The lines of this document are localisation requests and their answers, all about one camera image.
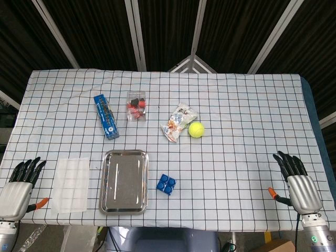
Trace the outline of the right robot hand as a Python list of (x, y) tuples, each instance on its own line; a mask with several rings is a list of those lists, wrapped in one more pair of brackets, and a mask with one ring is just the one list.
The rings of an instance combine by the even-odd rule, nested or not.
[(273, 157), (280, 167), (290, 197), (279, 196), (271, 187), (268, 189), (270, 196), (280, 203), (292, 206), (300, 215), (318, 213), (322, 209), (322, 201), (303, 162), (298, 157), (281, 151), (278, 151)]

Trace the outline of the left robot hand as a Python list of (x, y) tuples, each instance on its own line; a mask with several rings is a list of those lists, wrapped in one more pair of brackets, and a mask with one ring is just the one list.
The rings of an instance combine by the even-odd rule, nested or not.
[(33, 189), (46, 161), (40, 157), (20, 162), (13, 170), (8, 183), (1, 191), (1, 221), (17, 222), (26, 213), (38, 210), (46, 205), (49, 198), (30, 204)]

